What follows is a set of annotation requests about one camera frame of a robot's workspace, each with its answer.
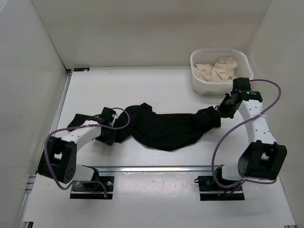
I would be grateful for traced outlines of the black trousers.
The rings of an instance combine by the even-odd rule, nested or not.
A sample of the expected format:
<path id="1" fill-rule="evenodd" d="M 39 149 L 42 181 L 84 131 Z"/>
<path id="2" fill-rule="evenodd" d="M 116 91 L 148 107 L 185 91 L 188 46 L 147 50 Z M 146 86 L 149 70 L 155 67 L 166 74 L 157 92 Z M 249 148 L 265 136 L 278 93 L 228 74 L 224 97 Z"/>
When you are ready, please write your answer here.
<path id="1" fill-rule="evenodd" d="M 157 114 L 147 103 L 125 110 L 130 123 L 116 131 L 114 142 L 122 143 L 132 136 L 144 146 L 167 152 L 195 144 L 203 134 L 221 126 L 220 116 L 212 106 L 195 114 Z"/>

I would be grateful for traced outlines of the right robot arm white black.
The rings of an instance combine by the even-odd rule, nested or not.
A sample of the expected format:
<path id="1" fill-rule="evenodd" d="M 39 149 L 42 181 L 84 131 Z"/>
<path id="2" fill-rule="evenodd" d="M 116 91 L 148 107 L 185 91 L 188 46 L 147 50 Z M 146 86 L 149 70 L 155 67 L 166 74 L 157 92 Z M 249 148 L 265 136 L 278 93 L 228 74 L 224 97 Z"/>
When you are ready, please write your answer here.
<path id="1" fill-rule="evenodd" d="M 272 184 L 277 179 L 287 155 L 287 148 L 277 143 L 270 132 L 265 113 L 271 109 L 281 97 L 278 89 L 276 100 L 267 108 L 263 107 L 263 99 L 258 91 L 251 89 L 251 80 L 240 77 L 233 80 L 232 91 L 226 94 L 224 100 L 216 108 L 221 118 L 233 118 L 239 112 L 243 122 L 237 124 L 224 134 L 216 145 L 211 160 L 213 184 L 219 190 L 243 184 L 246 181 L 259 184 Z M 215 170 L 215 157 L 220 144 L 234 130 L 246 127 L 249 145 L 239 160 L 231 165 L 220 167 L 220 173 Z"/>

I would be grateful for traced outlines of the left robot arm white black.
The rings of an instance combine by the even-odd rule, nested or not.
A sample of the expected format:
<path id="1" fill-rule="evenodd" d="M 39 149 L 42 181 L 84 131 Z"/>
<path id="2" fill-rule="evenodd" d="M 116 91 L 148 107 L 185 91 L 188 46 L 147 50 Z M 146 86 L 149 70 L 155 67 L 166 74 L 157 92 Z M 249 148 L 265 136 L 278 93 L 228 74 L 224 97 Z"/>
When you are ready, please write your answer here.
<path id="1" fill-rule="evenodd" d="M 73 183 L 84 184 L 89 190 L 98 188 L 100 179 L 97 177 L 97 170 L 77 164 L 77 152 L 92 140 L 107 145 L 114 143 L 117 131 L 130 123 L 129 114 L 123 111 L 126 123 L 115 126 L 118 118 L 116 110 L 105 107 L 101 114 L 93 116 L 76 114 L 70 125 L 65 128 L 66 135 L 56 137 L 55 134 L 60 132 L 60 129 L 51 132 L 44 142 L 38 174 L 53 179 L 61 189 L 64 189 L 62 184 L 70 186 Z"/>

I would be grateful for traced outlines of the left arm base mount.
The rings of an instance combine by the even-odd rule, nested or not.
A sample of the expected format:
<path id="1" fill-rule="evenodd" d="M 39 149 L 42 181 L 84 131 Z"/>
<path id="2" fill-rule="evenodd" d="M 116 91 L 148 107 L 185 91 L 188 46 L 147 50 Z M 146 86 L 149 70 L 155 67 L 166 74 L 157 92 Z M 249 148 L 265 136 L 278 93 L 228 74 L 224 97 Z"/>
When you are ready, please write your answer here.
<path id="1" fill-rule="evenodd" d="M 80 183 L 72 185 L 70 199 L 111 200 L 114 191 L 114 176 L 99 176 L 99 181 L 105 186 L 106 194 L 103 186 L 98 183 Z"/>

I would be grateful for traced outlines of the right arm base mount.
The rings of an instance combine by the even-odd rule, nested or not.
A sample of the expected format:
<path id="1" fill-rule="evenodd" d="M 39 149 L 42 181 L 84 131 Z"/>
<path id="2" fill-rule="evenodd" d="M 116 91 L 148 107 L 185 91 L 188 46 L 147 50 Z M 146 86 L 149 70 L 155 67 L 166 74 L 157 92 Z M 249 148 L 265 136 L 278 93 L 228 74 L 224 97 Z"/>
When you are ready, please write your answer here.
<path id="1" fill-rule="evenodd" d="M 237 184 L 231 188 L 219 186 L 212 176 L 210 166 L 203 167 L 194 179 L 199 189 L 200 201 L 242 201 L 245 200 L 242 186 Z"/>

